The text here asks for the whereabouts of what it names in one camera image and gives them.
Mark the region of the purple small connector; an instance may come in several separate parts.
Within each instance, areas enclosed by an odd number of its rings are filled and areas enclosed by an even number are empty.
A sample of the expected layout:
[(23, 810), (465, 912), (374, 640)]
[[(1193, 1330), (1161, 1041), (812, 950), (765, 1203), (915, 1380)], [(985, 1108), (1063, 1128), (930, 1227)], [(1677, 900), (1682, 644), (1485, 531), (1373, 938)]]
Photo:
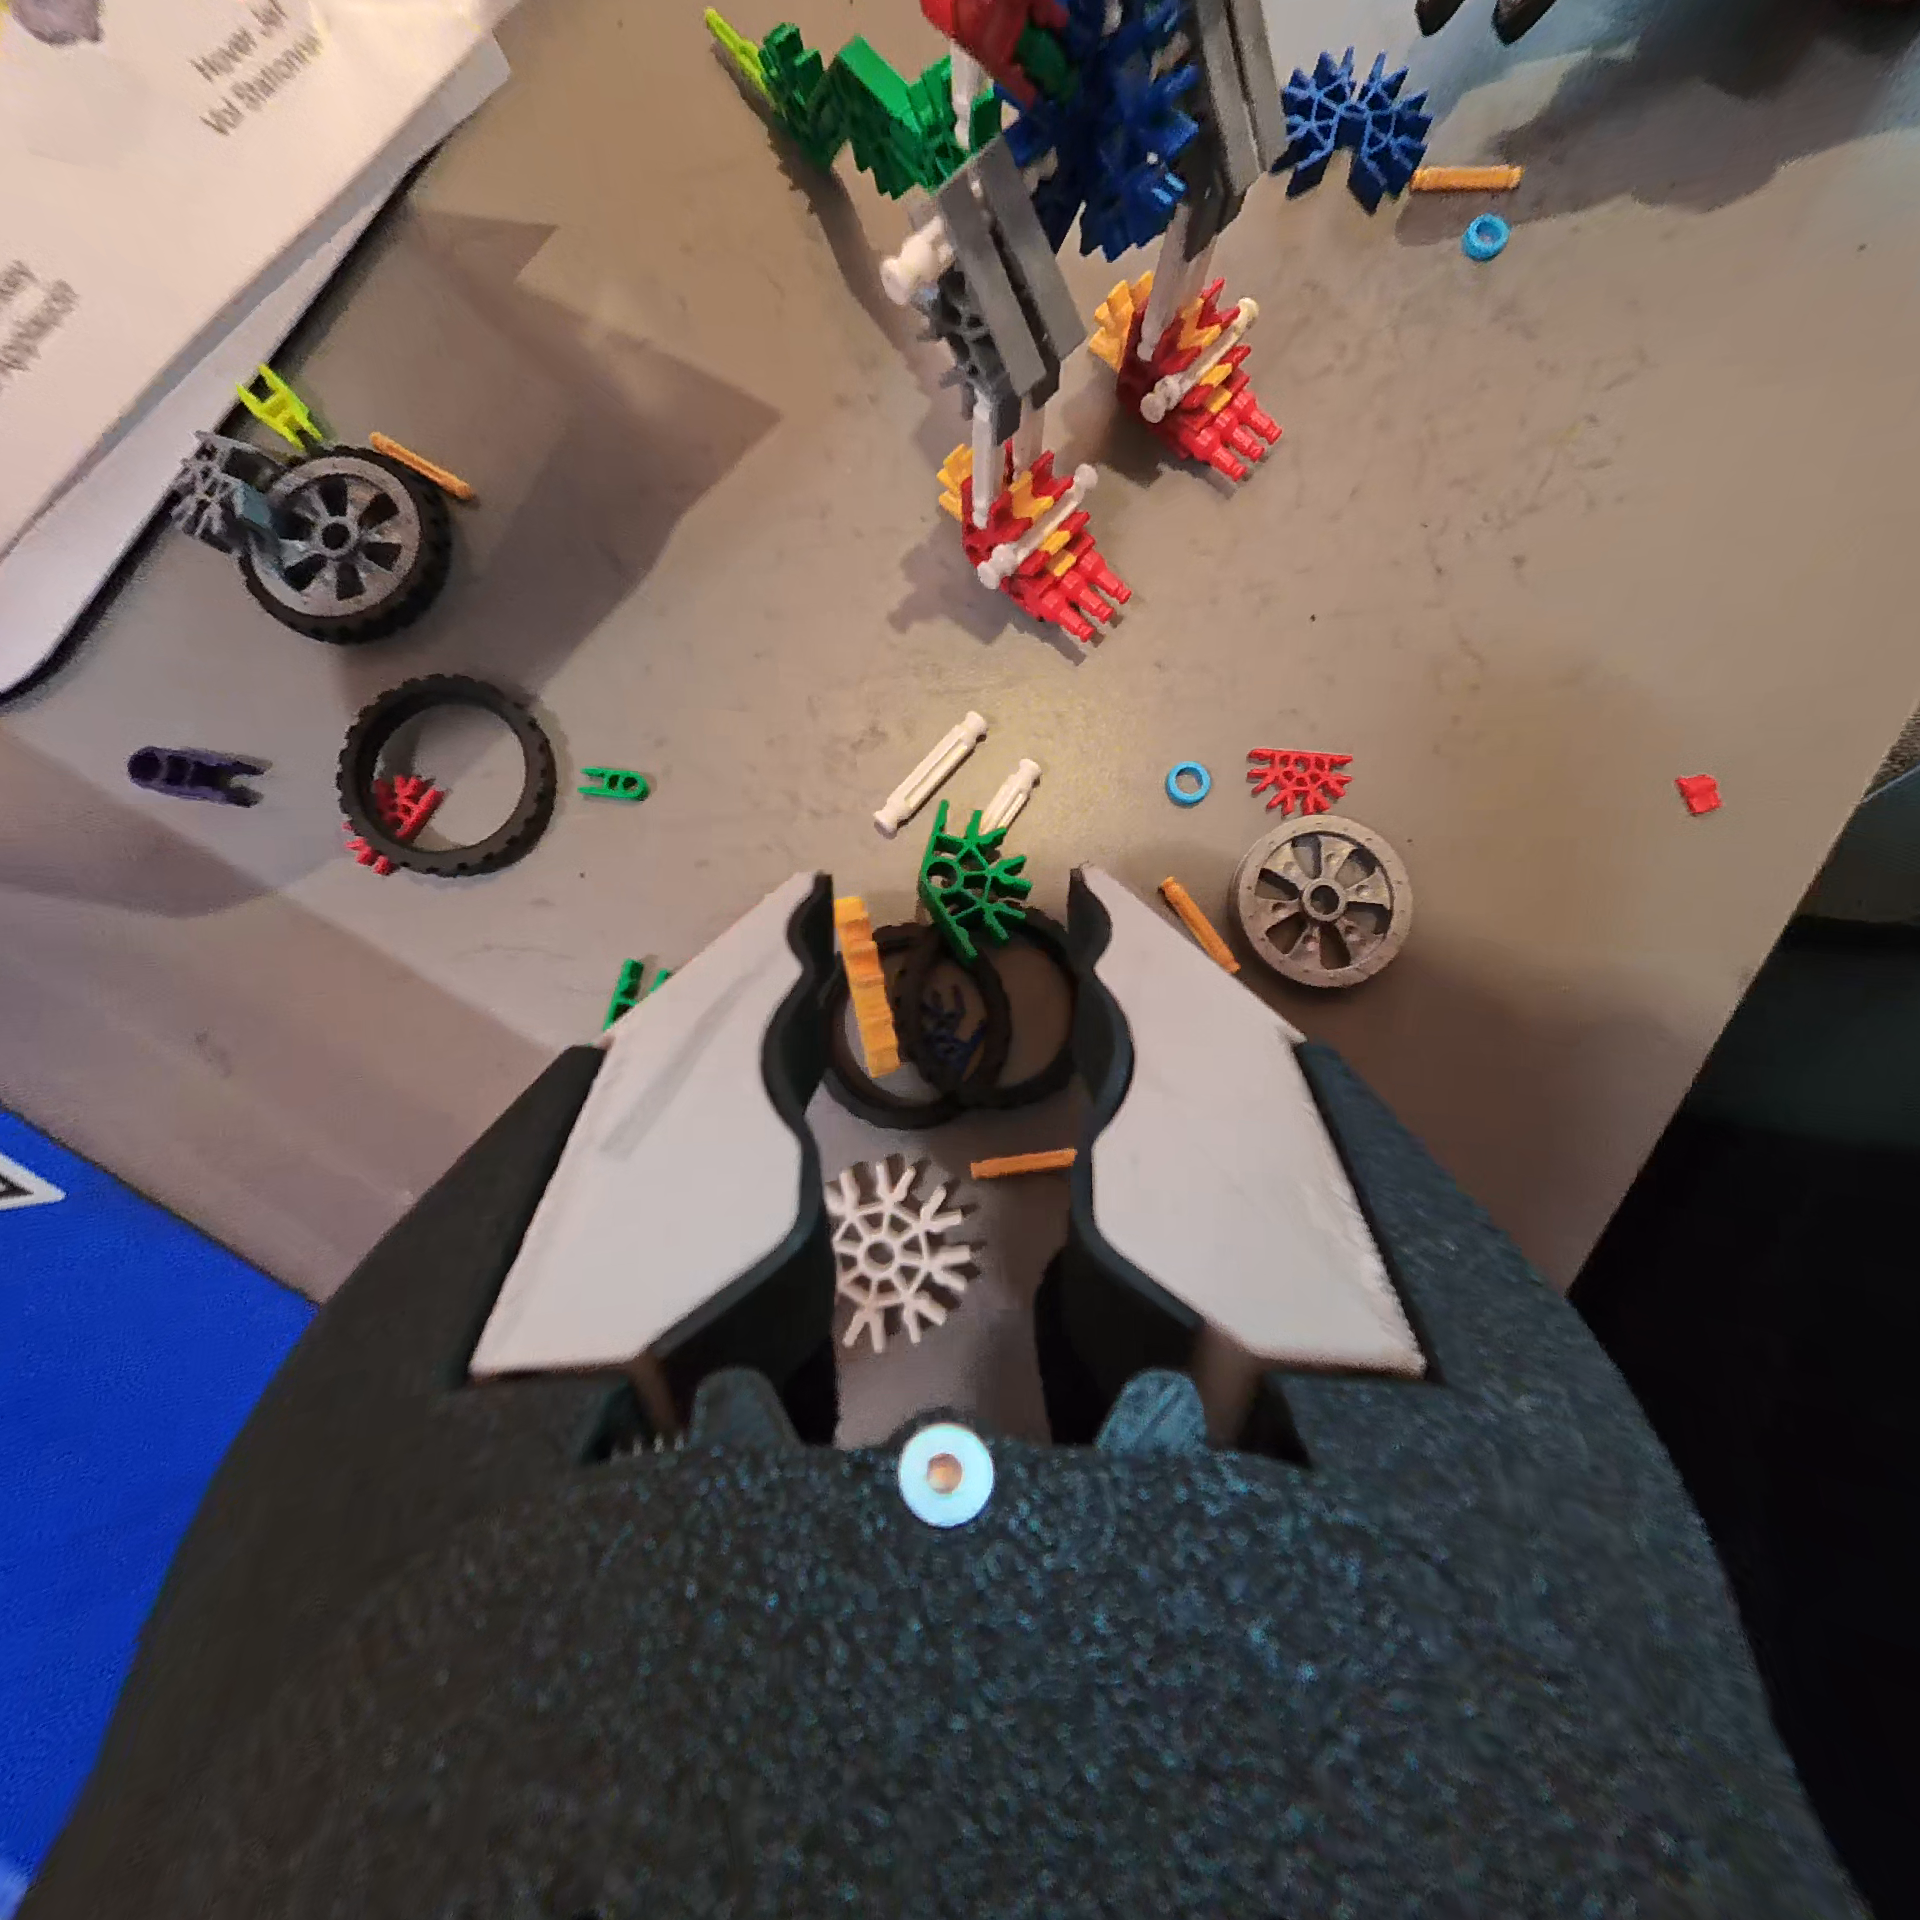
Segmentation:
[(201, 748), (142, 746), (127, 755), (126, 776), (134, 787), (160, 798), (249, 808), (262, 798), (252, 781), (271, 766)]

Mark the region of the white snowflake connector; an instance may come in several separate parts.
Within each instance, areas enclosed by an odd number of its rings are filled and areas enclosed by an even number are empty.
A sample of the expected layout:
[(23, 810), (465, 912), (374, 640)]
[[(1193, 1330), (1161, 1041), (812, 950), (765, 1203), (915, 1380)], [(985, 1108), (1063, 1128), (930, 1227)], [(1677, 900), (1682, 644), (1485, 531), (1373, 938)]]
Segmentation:
[(969, 1209), (933, 1159), (853, 1162), (824, 1186), (842, 1349), (886, 1353), (947, 1323), (977, 1273)]

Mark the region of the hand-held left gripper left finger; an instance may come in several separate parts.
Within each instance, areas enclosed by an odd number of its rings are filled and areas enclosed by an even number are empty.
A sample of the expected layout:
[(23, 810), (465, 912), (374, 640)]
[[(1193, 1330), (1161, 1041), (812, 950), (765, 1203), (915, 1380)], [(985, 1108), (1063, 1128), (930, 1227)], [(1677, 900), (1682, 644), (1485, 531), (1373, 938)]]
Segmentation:
[(707, 1378), (746, 1369), (799, 1441), (835, 1439), (835, 1267), (806, 1116), (835, 971), (830, 875), (802, 871), (611, 1025), (472, 1382), (621, 1374), (685, 1423)]

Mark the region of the dark blue connector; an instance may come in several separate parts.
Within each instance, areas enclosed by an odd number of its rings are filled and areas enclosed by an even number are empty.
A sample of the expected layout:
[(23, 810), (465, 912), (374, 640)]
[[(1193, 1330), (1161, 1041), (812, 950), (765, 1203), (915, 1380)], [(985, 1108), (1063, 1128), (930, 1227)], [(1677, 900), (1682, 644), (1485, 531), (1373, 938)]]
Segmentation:
[(945, 1091), (961, 1086), (977, 1067), (988, 1041), (992, 1010), (960, 977), (940, 976), (920, 998), (920, 1071)]

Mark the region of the colourful construction toy model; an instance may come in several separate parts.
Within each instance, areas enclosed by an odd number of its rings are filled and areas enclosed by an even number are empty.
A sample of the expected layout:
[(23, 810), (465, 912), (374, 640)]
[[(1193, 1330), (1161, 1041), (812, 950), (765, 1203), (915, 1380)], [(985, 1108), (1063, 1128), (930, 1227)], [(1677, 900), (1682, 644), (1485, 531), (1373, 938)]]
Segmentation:
[(703, 26), (761, 118), (815, 168), (848, 153), (910, 232), (877, 266), (950, 358), (965, 437), (938, 468), (975, 580), (1089, 645), (1129, 600), (1091, 528), (1095, 468), (1059, 468), (1046, 410), (1072, 354), (1178, 461), (1239, 481), (1282, 437), (1256, 396), (1258, 301), (1211, 274), (1284, 112), (1250, 4), (921, 4), (944, 53), (906, 74), (863, 38)]

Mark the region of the grey wheel with black tyre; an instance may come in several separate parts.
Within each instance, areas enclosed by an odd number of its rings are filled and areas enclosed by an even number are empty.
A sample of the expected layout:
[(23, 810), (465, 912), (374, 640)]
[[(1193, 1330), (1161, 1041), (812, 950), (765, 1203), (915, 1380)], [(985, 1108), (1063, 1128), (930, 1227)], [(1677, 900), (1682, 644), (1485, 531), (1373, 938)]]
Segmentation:
[(337, 648), (410, 627), (439, 598), (454, 528), (442, 492), (368, 445), (315, 452), (265, 486), (267, 534), (249, 534), (238, 572), (292, 631)]

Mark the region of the grey pulley wheel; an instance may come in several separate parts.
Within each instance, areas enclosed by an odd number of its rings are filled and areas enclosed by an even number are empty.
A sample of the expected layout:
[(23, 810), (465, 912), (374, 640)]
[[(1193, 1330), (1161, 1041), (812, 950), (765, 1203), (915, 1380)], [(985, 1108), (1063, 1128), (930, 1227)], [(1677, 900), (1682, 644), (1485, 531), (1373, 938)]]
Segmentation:
[(1383, 971), (1412, 929), (1414, 889), (1373, 827), (1318, 813), (1269, 829), (1233, 871), (1235, 923), (1285, 981), (1338, 992)]

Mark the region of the blue snowflake connector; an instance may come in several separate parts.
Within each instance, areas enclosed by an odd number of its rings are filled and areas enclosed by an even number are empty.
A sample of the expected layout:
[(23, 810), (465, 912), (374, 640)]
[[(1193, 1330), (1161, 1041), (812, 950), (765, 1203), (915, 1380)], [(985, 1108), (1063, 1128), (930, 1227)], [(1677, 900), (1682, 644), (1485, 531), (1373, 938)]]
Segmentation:
[(1404, 93), (1408, 71), (1385, 69), (1375, 55), (1365, 75), (1356, 75), (1356, 52), (1340, 58), (1320, 52), (1312, 69), (1295, 68), (1280, 103), (1287, 145), (1269, 169), (1285, 176), (1285, 193), (1318, 187), (1335, 153), (1352, 155), (1347, 189), (1365, 214), (1382, 200), (1408, 189), (1428, 155), (1428, 96)]

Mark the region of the small red connector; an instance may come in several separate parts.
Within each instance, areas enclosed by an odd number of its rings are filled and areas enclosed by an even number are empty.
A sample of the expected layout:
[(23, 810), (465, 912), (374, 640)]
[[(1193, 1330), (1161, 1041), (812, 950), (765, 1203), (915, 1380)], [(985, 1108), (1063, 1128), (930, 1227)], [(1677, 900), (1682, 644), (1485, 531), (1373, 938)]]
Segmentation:
[[(372, 779), (372, 811), (382, 832), (397, 844), (412, 844), (422, 827), (444, 804), (445, 791), (436, 781), (418, 774), (378, 776)], [(350, 858), (378, 875), (395, 871), (395, 863), (378, 853), (368, 836), (354, 827), (350, 820), (341, 821), (345, 849)]]

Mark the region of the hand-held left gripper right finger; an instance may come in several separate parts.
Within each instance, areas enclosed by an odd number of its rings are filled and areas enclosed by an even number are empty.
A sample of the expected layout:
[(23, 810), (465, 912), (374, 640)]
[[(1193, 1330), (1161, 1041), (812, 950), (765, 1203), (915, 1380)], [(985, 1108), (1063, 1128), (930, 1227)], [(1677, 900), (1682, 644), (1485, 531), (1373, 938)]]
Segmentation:
[(1425, 1380), (1302, 1033), (1099, 866), (1066, 934), (1085, 1114), (1033, 1297), (1050, 1438), (1091, 1444), (1148, 1372), (1226, 1447), (1284, 1432), (1269, 1376)]

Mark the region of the grey connector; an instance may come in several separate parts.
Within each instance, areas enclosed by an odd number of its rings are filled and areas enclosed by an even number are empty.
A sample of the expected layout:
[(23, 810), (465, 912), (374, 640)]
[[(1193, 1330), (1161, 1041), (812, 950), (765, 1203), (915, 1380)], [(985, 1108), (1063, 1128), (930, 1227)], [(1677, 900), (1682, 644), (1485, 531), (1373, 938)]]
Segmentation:
[(170, 519), (188, 537), (230, 558), (252, 548), (277, 550), (284, 534), (269, 504), (287, 459), (201, 430), (168, 489)]

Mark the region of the orange connector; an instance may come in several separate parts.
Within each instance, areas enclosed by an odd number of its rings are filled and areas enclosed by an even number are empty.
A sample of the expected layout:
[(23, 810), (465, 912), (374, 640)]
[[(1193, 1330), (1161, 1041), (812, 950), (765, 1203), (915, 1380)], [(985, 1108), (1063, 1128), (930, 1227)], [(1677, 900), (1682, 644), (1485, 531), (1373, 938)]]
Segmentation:
[(893, 1001), (875, 927), (860, 896), (831, 900), (831, 923), (868, 1078), (899, 1067)]

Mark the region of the lime green piece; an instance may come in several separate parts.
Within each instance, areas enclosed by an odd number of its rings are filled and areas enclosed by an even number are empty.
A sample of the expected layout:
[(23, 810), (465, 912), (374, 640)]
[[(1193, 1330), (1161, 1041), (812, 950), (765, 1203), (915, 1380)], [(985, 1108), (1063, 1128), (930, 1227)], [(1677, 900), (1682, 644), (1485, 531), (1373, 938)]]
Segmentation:
[(236, 386), (241, 407), (271, 435), (296, 453), (307, 453), (325, 444), (322, 421), (300, 394), (267, 364), (258, 364), (249, 380)]

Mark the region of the blue plastic bin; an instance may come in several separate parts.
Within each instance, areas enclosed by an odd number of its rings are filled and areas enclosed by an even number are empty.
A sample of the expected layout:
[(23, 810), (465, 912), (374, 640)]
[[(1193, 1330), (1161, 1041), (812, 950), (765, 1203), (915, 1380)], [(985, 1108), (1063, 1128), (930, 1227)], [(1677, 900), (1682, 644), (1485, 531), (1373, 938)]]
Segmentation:
[(2, 1911), (98, 1758), (208, 1484), (315, 1306), (2, 1116)]

